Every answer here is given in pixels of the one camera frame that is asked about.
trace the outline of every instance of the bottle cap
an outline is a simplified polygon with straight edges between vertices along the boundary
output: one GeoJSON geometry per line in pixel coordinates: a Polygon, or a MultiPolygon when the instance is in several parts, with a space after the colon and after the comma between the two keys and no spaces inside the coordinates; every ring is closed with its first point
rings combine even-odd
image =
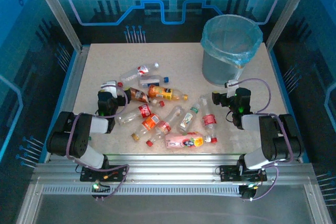
{"type": "Polygon", "coordinates": [[[213,144],[215,144],[215,143],[217,143],[217,142],[218,142],[218,140],[217,140],[217,138],[216,138],[216,137],[213,137],[213,138],[211,139],[211,142],[212,142],[213,144]]]}
{"type": "Polygon", "coordinates": [[[149,147],[152,147],[152,146],[153,146],[152,141],[149,141],[149,140],[146,142],[146,144],[147,144],[149,147]]]}
{"type": "Polygon", "coordinates": [[[131,136],[135,141],[139,141],[140,139],[135,133],[133,133],[131,136]]]}
{"type": "Polygon", "coordinates": [[[204,136],[203,140],[205,143],[210,143],[211,142],[211,137],[210,136],[204,136]]]}

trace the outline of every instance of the beige tabletop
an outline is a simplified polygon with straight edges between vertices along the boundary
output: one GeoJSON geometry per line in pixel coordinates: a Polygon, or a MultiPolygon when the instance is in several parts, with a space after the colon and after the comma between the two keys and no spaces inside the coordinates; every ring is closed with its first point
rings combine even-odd
{"type": "MultiPolygon", "coordinates": [[[[166,44],[92,44],[81,79],[76,98],[74,113],[86,112],[94,114],[97,110],[97,92],[100,85],[109,80],[119,80],[119,76],[132,68],[144,63],[159,63],[157,74],[168,76],[169,88],[176,88],[188,94],[188,101],[165,101],[164,108],[157,112],[164,118],[175,105],[182,105],[188,110],[198,100],[201,94],[219,91],[225,93],[225,88],[220,88],[208,83],[202,75],[203,48],[199,43],[166,43],[166,44]]],[[[265,112],[276,114],[286,113],[281,98],[277,80],[265,47],[261,44],[256,56],[246,65],[239,80],[247,78],[260,78],[271,87],[272,100],[265,112]]],[[[267,88],[261,82],[247,82],[240,87],[251,90],[251,111],[256,112],[263,108],[268,101],[267,88]]],[[[142,103],[131,101],[127,107],[130,111],[142,103]]],[[[148,137],[135,142],[131,134],[142,122],[136,119],[126,126],[117,123],[111,134],[92,134],[90,145],[104,154],[242,154],[251,152],[260,147],[258,132],[242,131],[232,123],[225,120],[228,108],[211,104],[211,109],[217,119],[217,144],[205,143],[197,148],[167,149],[163,142],[156,141],[152,147],[146,145],[148,137]]],[[[205,133],[201,126],[201,115],[197,115],[192,131],[205,133]]]]}

